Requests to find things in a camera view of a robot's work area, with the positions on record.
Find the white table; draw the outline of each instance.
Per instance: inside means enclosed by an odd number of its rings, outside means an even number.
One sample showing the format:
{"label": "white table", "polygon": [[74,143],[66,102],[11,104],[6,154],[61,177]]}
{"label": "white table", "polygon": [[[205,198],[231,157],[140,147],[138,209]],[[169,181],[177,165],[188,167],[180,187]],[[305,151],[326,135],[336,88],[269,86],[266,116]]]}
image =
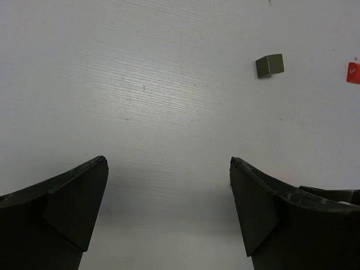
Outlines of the white table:
{"label": "white table", "polygon": [[[252,269],[231,156],[359,188],[359,0],[4,0],[1,194],[103,154],[80,269]],[[254,61],[282,53],[285,73]]]}

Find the cube's top face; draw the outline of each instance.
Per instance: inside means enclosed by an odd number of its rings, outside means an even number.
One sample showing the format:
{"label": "cube's top face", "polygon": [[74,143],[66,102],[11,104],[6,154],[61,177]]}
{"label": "cube's top face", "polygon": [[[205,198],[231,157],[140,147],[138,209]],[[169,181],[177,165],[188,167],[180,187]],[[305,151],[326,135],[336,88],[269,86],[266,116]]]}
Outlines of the cube's top face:
{"label": "cube's top face", "polygon": [[256,61],[258,77],[267,77],[284,72],[284,61],[282,54],[266,55]]}

